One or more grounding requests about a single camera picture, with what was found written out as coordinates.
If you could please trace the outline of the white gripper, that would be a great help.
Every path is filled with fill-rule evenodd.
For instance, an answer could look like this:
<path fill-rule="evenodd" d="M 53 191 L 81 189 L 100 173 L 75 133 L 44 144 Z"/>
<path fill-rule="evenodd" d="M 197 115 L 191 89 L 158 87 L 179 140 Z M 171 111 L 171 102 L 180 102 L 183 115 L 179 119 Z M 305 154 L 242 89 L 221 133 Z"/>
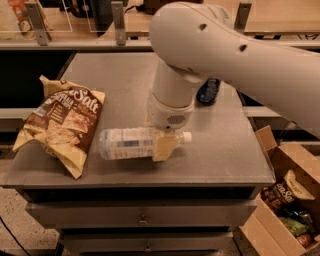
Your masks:
<path fill-rule="evenodd" d="M 147 115 L 151 125 L 160 130 L 177 130 L 189 121 L 194 110 L 194 101 L 186 107 L 171 107 L 161 103 L 153 94 L 147 100 Z M 154 162 L 166 161 L 178 144 L 175 132 L 156 130 L 153 134 Z"/>

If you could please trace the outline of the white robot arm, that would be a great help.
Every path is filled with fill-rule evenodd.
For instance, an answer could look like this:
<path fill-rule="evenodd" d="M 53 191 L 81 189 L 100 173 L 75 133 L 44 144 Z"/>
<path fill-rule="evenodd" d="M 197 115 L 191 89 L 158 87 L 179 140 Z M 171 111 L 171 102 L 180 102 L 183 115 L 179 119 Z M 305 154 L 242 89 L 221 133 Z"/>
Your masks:
<path fill-rule="evenodd" d="M 320 136 L 320 54 L 235 31 L 226 9 L 174 2 L 153 15 L 150 42 L 160 58 L 148 115 L 161 130 L 184 127 L 194 108 L 192 88 L 208 78 L 245 95 Z"/>

